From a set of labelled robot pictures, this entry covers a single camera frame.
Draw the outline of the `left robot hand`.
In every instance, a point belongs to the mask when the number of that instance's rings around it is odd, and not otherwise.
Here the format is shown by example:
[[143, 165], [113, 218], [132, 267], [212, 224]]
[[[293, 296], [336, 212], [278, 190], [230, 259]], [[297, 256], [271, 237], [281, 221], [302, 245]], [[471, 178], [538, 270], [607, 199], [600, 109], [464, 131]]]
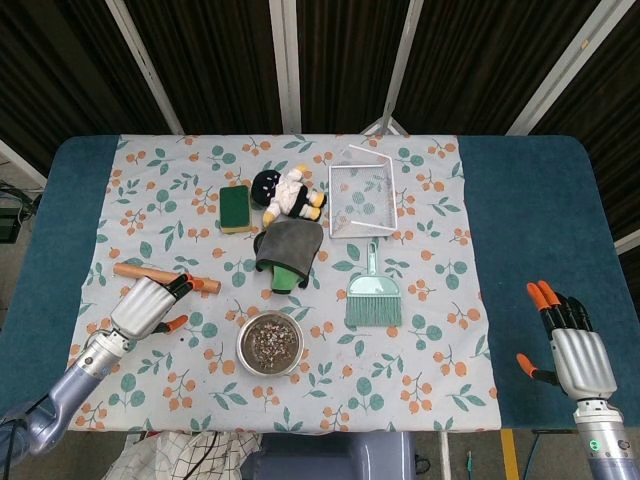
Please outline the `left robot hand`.
[[171, 332], [175, 326], [164, 318], [194, 286], [194, 280], [187, 274], [179, 275], [168, 284], [147, 276], [138, 279], [111, 312], [113, 329], [126, 339], [135, 341], [151, 334]]

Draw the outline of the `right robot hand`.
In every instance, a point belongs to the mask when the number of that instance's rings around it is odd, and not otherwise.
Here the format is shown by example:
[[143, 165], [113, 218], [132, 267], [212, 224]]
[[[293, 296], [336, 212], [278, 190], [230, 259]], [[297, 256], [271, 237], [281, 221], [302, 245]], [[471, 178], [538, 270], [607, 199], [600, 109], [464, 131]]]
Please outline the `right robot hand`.
[[560, 387], [576, 402], [609, 399], [617, 391], [617, 383], [604, 342], [584, 305], [554, 291], [543, 280], [529, 282], [527, 293], [545, 328], [554, 369], [542, 370], [518, 353], [520, 369], [533, 380]]

